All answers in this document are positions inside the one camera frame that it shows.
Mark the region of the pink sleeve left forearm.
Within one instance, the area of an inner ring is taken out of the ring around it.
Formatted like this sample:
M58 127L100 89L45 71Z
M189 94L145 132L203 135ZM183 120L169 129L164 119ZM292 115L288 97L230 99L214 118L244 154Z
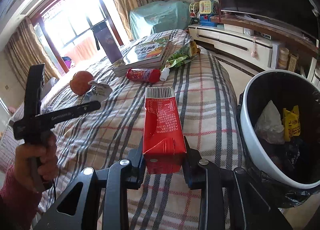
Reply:
M1 229L30 229L41 198L15 179L11 166L1 189Z

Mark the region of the person's left hand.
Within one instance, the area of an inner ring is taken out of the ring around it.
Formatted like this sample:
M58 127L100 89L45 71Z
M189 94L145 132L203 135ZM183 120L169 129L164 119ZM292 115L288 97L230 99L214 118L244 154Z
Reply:
M57 172L56 136L52 132L44 144L25 142L16 148L14 177L27 190L42 192L41 184L50 183Z

